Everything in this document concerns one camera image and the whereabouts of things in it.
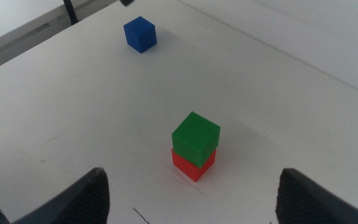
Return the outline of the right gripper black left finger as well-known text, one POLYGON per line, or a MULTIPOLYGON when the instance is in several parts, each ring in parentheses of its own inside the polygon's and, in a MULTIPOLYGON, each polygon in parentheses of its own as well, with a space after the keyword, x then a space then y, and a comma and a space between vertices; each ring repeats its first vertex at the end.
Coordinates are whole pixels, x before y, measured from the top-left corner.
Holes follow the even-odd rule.
POLYGON ((110 208, 109 182, 103 168, 94 168, 16 223, 106 224, 110 208))

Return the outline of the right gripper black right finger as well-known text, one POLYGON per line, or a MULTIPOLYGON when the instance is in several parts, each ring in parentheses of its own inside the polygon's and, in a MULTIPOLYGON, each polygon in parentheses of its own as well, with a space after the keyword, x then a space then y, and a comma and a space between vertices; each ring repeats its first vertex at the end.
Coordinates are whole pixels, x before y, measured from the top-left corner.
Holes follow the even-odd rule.
POLYGON ((294 168, 282 170, 275 213, 286 224, 358 224, 358 208, 294 168))

